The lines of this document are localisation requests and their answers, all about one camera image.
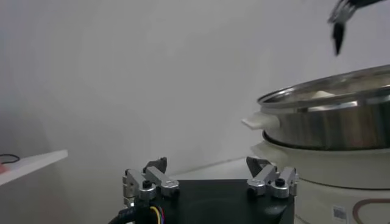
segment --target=white wall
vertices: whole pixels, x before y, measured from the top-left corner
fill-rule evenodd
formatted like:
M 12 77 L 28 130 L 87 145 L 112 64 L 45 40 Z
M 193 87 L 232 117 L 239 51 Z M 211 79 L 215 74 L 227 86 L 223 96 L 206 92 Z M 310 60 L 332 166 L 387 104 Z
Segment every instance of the white wall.
M 239 120 L 260 95 L 389 63 L 390 2 L 356 13 L 338 58 L 334 4 L 2 0 L 0 152 L 70 152 L 0 187 L 2 223 L 107 223 L 125 168 L 243 156 L 259 133 Z

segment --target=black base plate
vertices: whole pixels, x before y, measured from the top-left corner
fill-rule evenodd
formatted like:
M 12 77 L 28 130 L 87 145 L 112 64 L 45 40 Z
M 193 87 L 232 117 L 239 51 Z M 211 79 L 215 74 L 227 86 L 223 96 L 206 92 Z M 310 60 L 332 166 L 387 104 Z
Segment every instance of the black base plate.
M 176 201 L 158 197 L 166 224 L 293 224 L 294 198 L 251 200 L 246 180 L 179 180 Z

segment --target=pot handle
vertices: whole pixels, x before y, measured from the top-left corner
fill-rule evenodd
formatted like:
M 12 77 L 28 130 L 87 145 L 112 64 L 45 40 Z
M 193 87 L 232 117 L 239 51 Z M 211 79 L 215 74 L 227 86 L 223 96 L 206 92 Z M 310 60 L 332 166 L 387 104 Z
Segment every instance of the pot handle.
M 282 169 L 288 165 L 288 155 L 277 147 L 270 146 L 265 141 L 252 146 L 250 149 L 260 159 L 266 159 L 274 163 L 278 169 Z
M 254 113 L 252 116 L 244 118 L 241 122 L 251 130 L 279 128 L 280 122 L 277 116 L 264 114 L 262 112 Z

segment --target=label sticker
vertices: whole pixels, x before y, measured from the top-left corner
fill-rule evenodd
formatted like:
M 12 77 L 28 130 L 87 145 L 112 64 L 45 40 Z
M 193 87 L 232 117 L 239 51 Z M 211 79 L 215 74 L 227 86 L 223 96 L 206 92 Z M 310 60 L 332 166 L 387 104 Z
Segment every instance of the label sticker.
M 331 214 L 334 221 L 342 224 L 348 224 L 348 215 L 344 207 L 333 205 L 331 207 Z

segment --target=metal clamp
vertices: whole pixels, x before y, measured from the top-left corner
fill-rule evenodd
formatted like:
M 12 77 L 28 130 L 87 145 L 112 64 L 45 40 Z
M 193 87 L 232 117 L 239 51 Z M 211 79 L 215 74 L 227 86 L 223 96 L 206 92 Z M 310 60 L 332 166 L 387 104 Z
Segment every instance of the metal clamp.
M 288 198 L 297 195 L 298 174 L 293 167 L 286 167 L 279 177 L 271 183 L 272 196 Z
M 177 197 L 180 193 L 179 182 L 170 179 L 154 166 L 146 168 L 145 177 L 157 186 L 160 186 L 161 194 L 165 197 Z
M 136 170 L 127 170 L 123 177 L 123 194 L 125 204 L 129 204 L 130 198 L 138 197 L 140 200 L 149 201 L 156 197 L 156 185 L 145 179 Z
M 276 167 L 267 165 L 254 178 L 246 181 L 248 185 L 248 193 L 253 196 L 261 196 L 266 193 L 267 184 L 273 181 L 277 176 Z

